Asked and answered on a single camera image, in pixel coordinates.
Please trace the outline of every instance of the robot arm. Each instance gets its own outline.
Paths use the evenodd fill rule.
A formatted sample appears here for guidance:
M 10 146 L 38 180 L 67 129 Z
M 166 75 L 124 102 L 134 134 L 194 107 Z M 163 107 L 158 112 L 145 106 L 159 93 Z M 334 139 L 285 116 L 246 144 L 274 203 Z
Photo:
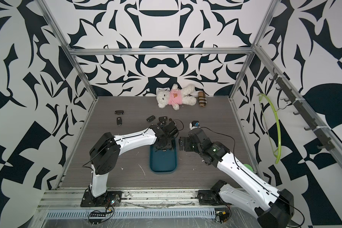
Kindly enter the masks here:
M 279 191 L 245 167 L 220 142 L 211 142 L 205 132 L 192 125 L 189 138 L 180 137 L 180 150 L 198 153 L 207 165 L 225 172 L 249 194 L 218 181 L 206 194 L 199 193 L 203 202 L 233 204 L 257 218 L 262 228 L 285 228 L 294 214 L 294 198 L 286 189 Z
M 171 140 L 178 134 L 176 123 L 169 119 L 167 125 L 151 125 L 149 128 L 127 135 L 112 135 L 107 132 L 101 136 L 90 150 L 91 157 L 91 195 L 96 198 L 106 192 L 109 172 L 115 167 L 118 156 L 134 148 L 155 144 L 159 150 L 171 148 Z
M 148 129 L 127 134 L 105 133 L 90 151 L 91 198 L 106 192 L 106 182 L 122 153 L 144 145 L 155 145 L 158 150 L 172 147 L 177 137 L 176 124 L 151 125 Z M 235 155 L 220 142 L 211 142 L 197 121 L 190 125 L 189 137 L 180 137 L 180 150 L 198 153 L 207 165 L 213 165 L 240 184 L 246 194 L 224 181 L 218 181 L 208 193 L 199 193 L 199 200 L 207 203 L 233 204 L 255 216 L 262 228 L 285 228 L 294 214 L 294 199 L 286 189 L 279 191 L 246 168 Z

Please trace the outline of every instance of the teddy bear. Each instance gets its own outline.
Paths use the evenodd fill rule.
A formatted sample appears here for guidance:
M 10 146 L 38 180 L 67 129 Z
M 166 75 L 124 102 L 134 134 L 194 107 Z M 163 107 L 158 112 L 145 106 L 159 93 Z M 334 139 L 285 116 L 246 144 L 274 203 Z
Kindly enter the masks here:
M 171 91 L 161 90 L 158 92 L 156 96 L 158 107 L 164 108 L 169 104 L 172 105 L 174 110 L 178 110 L 181 104 L 194 105 L 196 104 L 196 98 L 188 96 L 194 91 L 195 86 L 193 84 L 189 84 L 183 89 L 178 89 L 178 85 L 174 84 Z

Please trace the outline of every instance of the wooden floor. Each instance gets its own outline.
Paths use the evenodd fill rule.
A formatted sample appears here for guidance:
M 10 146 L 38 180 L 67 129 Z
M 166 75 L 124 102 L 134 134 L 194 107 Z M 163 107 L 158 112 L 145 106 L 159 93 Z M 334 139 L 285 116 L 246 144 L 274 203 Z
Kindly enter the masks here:
M 116 124 L 115 110 L 124 110 L 123 124 Z M 91 182 L 91 171 L 81 166 L 89 159 L 89 151 L 105 132 L 113 135 L 129 134 L 146 129 L 146 121 L 151 115 L 158 123 L 158 117 L 167 116 L 180 119 L 185 127 L 179 136 L 187 136 L 189 123 L 198 120 L 201 126 L 235 138 L 235 155 L 243 163 L 250 164 L 246 148 L 241 139 L 237 123 L 226 96 L 208 97 L 207 106 L 181 105 L 178 111 L 168 105 L 161 109 L 155 97 L 99 97 L 95 110 L 83 134 L 77 151 L 67 170 L 62 187 L 87 187 Z M 182 128 L 175 121 L 178 129 Z M 218 135 L 204 129 L 213 141 L 220 141 L 229 149 L 233 141 L 229 137 Z M 239 185 L 224 172 L 214 166 L 205 165 L 202 158 L 194 152 L 177 151 L 178 167 L 171 174 L 155 174 L 150 170 L 150 146 L 142 146 L 119 156 L 116 166 L 109 173 L 108 187 L 120 188 L 210 188 L 218 180 L 224 180 L 233 187 Z

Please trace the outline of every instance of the black and white patterned wall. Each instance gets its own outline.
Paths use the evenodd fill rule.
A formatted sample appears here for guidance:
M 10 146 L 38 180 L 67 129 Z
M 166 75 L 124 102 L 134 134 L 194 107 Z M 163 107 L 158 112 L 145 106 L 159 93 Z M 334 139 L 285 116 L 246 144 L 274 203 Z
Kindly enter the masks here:
M 282 0 L 261 42 L 278 68 L 342 141 L 342 0 Z M 305 121 L 290 105 L 278 111 L 282 155 L 275 164 L 258 94 L 265 93 L 276 109 L 286 98 L 269 80 L 268 70 L 255 57 L 234 101 L 265 180 L 294 195 L 305 215 L 303 227 L 342 227 L 342 169 L 321 146 Z M 277 129 L 268 102 L 262 99 L 274 149 Z M 301 223 L 299 212 L 293 220 Z
M 271 0 L 48 0 L 72 48 L 250 47 Z M 193 83 L 228 95 L 244 55 L 79 58 L 99 96 L 151 96 Z
M 46 0 L 71 47 L 251 46 L 271 0 Z
M 174 83 L 229 95 L 245 59 L 245 54 L 87 55 L 78 62 L 99 96 L 154 96 Z
M 32 0 L 0 0 L 0 227 L 51 189 L 92 98 Z

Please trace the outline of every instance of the plastic tray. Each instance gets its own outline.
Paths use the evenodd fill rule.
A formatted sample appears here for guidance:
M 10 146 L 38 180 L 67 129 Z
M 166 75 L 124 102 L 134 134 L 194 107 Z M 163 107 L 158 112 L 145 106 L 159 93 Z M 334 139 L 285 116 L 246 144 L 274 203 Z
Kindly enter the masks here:
M 150 146 L 150 170 L 154 173 L 167 174 L 175 171 L 177 167 L 177 150 L 175 140 L 172 140 L 173 150 L 156 151 Z

